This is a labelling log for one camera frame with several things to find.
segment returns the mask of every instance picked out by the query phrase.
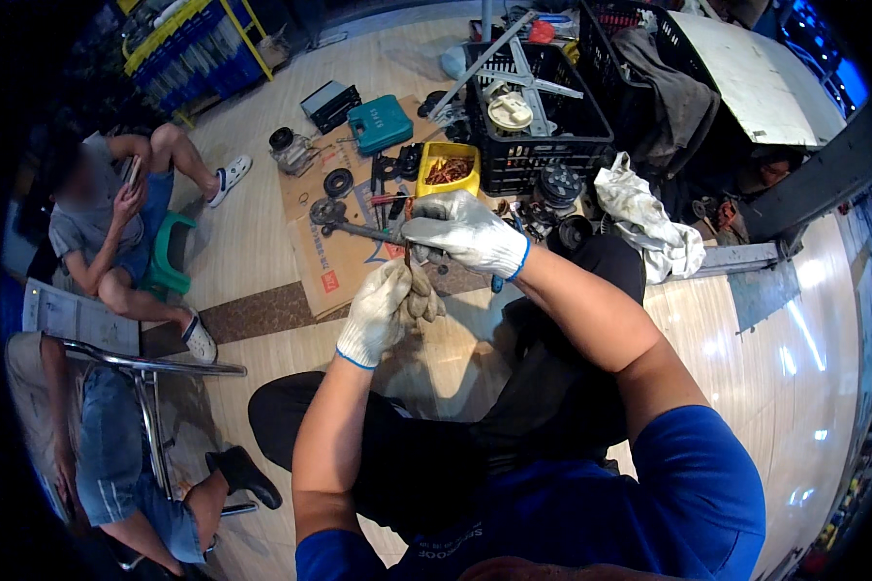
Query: wrench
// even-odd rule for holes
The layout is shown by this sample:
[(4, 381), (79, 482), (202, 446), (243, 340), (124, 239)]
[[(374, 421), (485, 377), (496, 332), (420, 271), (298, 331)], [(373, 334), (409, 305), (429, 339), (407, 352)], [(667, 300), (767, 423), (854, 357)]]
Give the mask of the wrench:
[(404, 245), (404, 237), (401, 236), (399, 231), (383, 232), (368, 226), (350, 224), (349, 218), (346, 217), (346, 204), (329, 198), (317, 200), (313, 203), (311, 206), (311, 222), (317, 226), (322, 226), (320, 232), (327, 238), (333, 235), (333, 230), (341, 229), (344, 232), (363, 238), (390, 242), (398, 246)]

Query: black plastic crate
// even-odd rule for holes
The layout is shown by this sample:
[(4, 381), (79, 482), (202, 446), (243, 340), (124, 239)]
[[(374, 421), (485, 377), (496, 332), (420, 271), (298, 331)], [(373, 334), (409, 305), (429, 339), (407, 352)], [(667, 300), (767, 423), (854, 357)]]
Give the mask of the black plastic crate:
[(599, 99), (614, 129), (617, 149), (632, 151), (655, 122), (653, 88), (641, 79), (627, 80), (622, 75), (621, 60), (610, 44), (617, 31), (637, 26), (643, 12), (654, 15), (658, 27), (655, 49), (662, 62), (717, 90), (698, 53), (665, 8), (631, 0), (581, 0), (580, 8), (578, 72)]
[[(467, 66), (484, 53), (490, 43), (465, 45)], [(575, 67), (558, 46), (523, 43), (523, 54), (537, 79), (550, 81), (584, 93), (584, 99), (574, 99), (539, 91), (546, 118), (558, 123), (557, 133), (569, 136), (532, 137), (501, 135), (488, 117), (482, 89), (491, 79), (473, 76), (468, 80), (466, 109), (471, 122), (472, 144), (482, 153), (482, 190), (489, 196), (523, 192), (535, 184), (539, 169), (562, 162), (582, 173), (603, 161), (611, 151), (614, 133)], [(489, 69), (515, 71), (511, 48), (503, 46), (484, 64)]]

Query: blue jeans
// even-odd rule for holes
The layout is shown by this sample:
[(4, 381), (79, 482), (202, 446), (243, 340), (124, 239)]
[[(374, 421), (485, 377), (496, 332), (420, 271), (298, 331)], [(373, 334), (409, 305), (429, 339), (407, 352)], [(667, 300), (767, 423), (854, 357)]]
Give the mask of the blue jeans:
[(182, 563), (203, 563), (197, 522), (183, 502), (168, 500), (143, 471), (142, 412), (127, 378), (98, 367), (84, 380), (77, 487), (92, 526), (145, 515)]
[(162, 226), (168, 213), (168, 203), (171, 203), (171, 191), (174, 188), (174, 169), (161, 174), (149, 174), (149, 200), (142, 206), (143, 233), (140, 243), (117, 255), (114, 266), (122, 267), (133, 279), (133, 287), (139, 286), (142, 276), (149, 267), (155, 235)]

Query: white cloth bag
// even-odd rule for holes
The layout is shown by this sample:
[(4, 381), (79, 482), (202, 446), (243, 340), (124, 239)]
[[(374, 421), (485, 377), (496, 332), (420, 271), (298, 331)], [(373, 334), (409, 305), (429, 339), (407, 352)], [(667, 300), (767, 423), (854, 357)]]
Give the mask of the white cloth bag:
[(701, 233), (669, 220), (649, 193), (649, 182), (629, 168), (629, 154), (620, 152), (610, 169), (601, 168), (594, 189), (623, 238), (641, 253), (646, 283), (661, 283), (670, 274), (687, 278), (701, 268), (706, 256)]

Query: glove blue cuff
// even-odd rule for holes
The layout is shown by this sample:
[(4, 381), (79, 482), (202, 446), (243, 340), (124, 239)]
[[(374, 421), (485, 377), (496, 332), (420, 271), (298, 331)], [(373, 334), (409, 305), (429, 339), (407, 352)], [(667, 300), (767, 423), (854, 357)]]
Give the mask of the glove blue cuff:
[(341, 351), (339, 350), (339, 347), (338, 347), (338, 346), (336, 347), (336, 354), (337, 354), (339, 357), (341, 357), (341, 358), (345, 359), (346, 361), (348, 361), (349, 363), (353, 364), (354, 366), (356, 366), (356, 367), (360, 367), (361, 369), (374, 369), (373, 366), (372, 366), (372, 367), (369, 367), (369, 366), (363, 366), (362, 364), (356, 362), (355, 360), (350, 359), (349, 357), (346, 356), (345, 353), (343, 353), (343, 352), (341, 352)]
[(511, 278), (506, 279), (508, 283), (512, 283), (513, 279), (517, 278), (517, 275), (523, 270), (523, 265), (526, 264), (526, 257), (530, 256), (530, 238), (529, 236), (523, 236), (523, 238), (526, 238), (526, 252), (523, 253), (523, 260), (520, 261), (520, 266), (513, 272)]

